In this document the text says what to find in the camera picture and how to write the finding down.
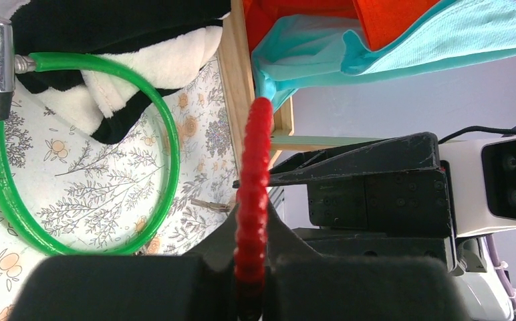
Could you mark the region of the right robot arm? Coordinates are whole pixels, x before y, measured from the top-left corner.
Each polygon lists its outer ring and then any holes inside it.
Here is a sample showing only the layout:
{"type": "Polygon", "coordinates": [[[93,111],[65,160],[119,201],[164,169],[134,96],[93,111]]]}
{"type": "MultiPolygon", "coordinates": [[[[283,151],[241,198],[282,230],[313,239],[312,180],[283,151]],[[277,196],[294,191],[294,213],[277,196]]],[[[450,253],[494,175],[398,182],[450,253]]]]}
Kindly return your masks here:
{"type": "Polygon", "coordinates": [[[516,131],[349,139],[293,155],[271,169],[270,184],[306,186],[311,227],[297,234],[318,252],[432,257],[473,320],[514,318],[516,290],[493,236],[516,230],[516,131]]]}

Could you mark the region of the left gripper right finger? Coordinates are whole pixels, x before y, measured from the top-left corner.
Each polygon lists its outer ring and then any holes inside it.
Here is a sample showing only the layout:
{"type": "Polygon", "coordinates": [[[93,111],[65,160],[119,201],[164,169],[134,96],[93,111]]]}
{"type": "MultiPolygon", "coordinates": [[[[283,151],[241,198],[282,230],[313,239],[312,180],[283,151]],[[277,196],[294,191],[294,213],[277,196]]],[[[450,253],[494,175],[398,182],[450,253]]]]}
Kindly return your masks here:
{"type": "Polygon", "coordinates": [[[437,259],[322,255],[267,210],[264,320],[470,320],[437,259]]]}

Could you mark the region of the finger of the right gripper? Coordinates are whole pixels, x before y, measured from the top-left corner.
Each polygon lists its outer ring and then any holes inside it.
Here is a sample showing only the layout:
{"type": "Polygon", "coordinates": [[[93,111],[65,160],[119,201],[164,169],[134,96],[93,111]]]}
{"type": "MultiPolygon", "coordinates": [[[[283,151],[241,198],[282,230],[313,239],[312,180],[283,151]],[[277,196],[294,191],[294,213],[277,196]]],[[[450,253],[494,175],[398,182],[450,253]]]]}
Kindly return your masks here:
{"type": "Polygon", "coordinates": [[[421,132],[299,152],[270,171],[269,186],[300,185],[382,173],[437,170],[438,138],[421,132]]]}

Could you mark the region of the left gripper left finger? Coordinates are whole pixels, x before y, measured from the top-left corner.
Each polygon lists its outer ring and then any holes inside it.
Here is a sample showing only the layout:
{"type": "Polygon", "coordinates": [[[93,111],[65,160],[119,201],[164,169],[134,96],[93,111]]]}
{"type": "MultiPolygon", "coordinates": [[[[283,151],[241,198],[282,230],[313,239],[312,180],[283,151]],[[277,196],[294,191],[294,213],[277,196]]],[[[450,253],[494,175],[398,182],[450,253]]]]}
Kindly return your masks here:
{"type": "Polygon", "coordinates": [[[63,255],[42,261],[10,320],[234,320],[233,264],[207,265],[204,239],[180,256],[63,255]]]}

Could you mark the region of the red cable lock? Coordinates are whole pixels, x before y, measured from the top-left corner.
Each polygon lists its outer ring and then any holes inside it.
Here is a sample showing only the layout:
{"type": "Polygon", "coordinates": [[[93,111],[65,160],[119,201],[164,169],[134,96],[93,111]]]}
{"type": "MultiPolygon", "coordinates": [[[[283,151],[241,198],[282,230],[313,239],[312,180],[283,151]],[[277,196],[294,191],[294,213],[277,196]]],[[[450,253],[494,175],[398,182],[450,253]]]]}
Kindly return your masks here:
{"type": "Polygon", "coordinates": [[[234,276],[240,320],[259,320],[265,284],[265,256],[269,196],[269,153],[273,107],[257,98],[250,106],[245,126],[244,151],[235,214],[234,276]]]}

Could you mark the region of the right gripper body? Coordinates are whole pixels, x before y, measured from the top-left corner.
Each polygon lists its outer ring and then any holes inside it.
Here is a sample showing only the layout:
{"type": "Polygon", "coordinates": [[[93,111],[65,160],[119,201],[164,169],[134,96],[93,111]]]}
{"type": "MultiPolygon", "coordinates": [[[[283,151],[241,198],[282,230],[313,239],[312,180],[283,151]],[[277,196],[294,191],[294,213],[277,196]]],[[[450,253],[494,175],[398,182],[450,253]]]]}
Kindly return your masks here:
{"type": "Polygon", "coordinates": [[[317,252],[431,257],[457,265],[448,165],[307,184],[311,228],[294,232],[317,252]]]}

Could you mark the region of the cable lock keys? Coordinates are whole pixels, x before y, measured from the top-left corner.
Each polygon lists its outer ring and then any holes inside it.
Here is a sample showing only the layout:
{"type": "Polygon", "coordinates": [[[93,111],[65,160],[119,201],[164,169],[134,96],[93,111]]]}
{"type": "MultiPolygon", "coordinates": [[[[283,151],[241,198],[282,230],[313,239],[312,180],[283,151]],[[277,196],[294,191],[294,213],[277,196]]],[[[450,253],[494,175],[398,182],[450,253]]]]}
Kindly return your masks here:
{"type": "Polygon", "coordinates": [[[203,201],[200,199],[191,199],[191,204],[217,213],[229,213],[231,211],[231,207],[227,204],[203,201]]]}

